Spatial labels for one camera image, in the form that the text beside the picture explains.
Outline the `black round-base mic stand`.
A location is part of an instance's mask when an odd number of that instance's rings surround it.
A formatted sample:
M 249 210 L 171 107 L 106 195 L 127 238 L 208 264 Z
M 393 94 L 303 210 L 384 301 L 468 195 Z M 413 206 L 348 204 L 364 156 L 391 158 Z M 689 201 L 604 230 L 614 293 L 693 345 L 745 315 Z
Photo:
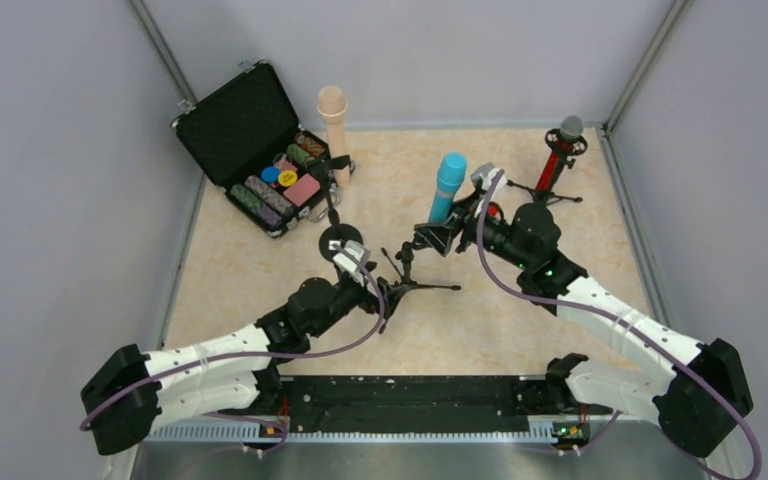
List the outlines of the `black round-base mic stand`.
M 318 248 L 321 256 L 325 260 L 332 260 L 336 251 L 331 249 L 332 243 L 338 246 L 344 246 L 348 241 L 357 243 L 363 242 L 360 231 L 348 223 L 341 221 L 339 212 L 336 209 L 336 203 L 332 199 L 331 187 L 333 183 L 330 178 L 332 171 L 331 158 L 322 155 L 308 162 L 311 175 L 319 182 L 320 191 L 326 199 L 327 208 L 325 215 L 329 226 L 323 231 L 318 241 Z

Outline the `light blue microphone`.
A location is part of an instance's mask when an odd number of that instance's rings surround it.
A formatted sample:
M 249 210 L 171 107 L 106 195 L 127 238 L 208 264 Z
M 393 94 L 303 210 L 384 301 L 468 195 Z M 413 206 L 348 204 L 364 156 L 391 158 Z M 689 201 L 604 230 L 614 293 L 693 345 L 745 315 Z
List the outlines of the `light blue microphone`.
M 436 173 L 436 190 L 428 215 L 429 222 L 444 222 L 454 197 L 466 177 L 467 159 L 457 152 L 446 153 Z

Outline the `black tall tripod mic stand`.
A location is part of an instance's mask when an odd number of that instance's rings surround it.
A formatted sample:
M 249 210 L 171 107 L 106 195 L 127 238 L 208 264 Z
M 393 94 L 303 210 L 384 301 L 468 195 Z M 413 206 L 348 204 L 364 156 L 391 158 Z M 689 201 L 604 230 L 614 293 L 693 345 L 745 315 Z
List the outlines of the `black tall tripod mic stand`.
M 441 284 L 428 284 L 420 283 L 412 277 L 413 261 L 415 260 L 415 254 L 413 244 L 411 242 L 404 242 L 400 250 L 391 256 L 386 248 L 381 248 L 381 253 L 389 264 L 394 268 L 398 275 L 398 280 L 395 282 L 388 282 L 383 277 L 377 279 L 377 285 L 380 287 L 381 292 L 384 294 L 385 307 L 383 310 L 384 320 L 381 327 L 378 330 L 379 334 L 383 334 L 387 328 L 389 320 L 395 314 L 395 310 L 401 303 L 401 300 L 411 291 L 415 290 L 430 290 L 430 289 L 443 289 L 451 291 L 460 291 L 462 287 L 460 285 L 441 285 Z

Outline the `black shock-mount tripod stand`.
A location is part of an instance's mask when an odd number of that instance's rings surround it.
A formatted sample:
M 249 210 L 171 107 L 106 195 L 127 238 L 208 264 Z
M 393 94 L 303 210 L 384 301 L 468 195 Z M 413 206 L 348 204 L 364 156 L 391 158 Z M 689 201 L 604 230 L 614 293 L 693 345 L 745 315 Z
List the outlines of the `black shock-mount tripod stand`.
M 544 165 L 541 175 L 534 187 L 529 187 L 508 180 L 507 186 L 527 191 L 535 203 L 552 205 L 560 201 L 581 203 L 580 196 L 560 195 L 554 192 L 560 176 L 565 169 L 572 169 L 576 158 L 588 149 L 588 142 L 581 133 L 565 132 L 560 127 L 546 132 L 544 141 L 550 149 L 550 155 Z

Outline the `red glitter microphone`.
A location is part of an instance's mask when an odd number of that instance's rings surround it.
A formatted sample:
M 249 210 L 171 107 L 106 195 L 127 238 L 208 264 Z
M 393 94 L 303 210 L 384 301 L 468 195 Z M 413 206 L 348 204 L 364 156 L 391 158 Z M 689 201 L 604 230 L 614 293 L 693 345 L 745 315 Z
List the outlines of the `red glitter microphone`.
M 546 132 L 544 141 L 550 149 L 550 155 L 536 185 L 539 194 L 553 194 L 553 188 L 564 169 L 571 169 L 576 158 L 587 151 L 588 143 L 583 137 L 583 131 L 583 120 L 570 115 L 558 127 Z

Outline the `beige microphone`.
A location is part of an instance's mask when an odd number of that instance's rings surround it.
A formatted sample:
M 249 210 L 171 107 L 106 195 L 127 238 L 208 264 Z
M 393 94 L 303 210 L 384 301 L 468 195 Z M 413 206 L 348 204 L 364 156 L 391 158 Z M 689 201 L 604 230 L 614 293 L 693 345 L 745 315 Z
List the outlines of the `beige microphone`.
M 346 112 L 348 102 L 337 86 L 323 87 L 318 94 L 317 109 L 325 122 L 334 177 L 340 188 L 350 184 L 350 154 L 347 143 Z

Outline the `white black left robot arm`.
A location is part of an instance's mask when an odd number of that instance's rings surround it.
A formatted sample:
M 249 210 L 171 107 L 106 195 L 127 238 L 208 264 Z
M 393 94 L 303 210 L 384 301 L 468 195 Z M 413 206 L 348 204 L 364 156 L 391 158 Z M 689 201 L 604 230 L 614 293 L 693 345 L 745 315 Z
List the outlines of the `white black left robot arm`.
M 311 341 L 355 309 L 377 315 L 362 337 L 370 339 L 386 321 L 387 294 L 382 277 L 342 276 L 335 284 L 310 278 L 284 305 L 230 334 L 166 351 L 123 346 L 82 388 L 86 416 L 79 428 L 108 456 L 180 420 L 269 405 L 280 390 L 279 364 L 338 354 L 314 352 Z

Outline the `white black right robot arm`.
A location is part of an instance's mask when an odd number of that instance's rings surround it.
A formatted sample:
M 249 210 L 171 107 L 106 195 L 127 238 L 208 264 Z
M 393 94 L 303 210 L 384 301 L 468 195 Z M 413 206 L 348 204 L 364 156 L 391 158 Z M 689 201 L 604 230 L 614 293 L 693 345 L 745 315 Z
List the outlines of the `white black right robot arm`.
M 636 366 L 626 370 L 570 353 L 547 366 L 554 395 L 644 419 L 698 458 L 747 428 L 753 400 L 731 344 L 681 334 L 613 296 L 559 250 L 561 230 L 547 207 L 524 204 L 506 221 L 481 216 L 481 205 L 465 199 L 446 221 L 415 225 L 415 247 L 445 256 L 475 244 L 480 254 L 518 267 L 513 294 L 588 330 Z

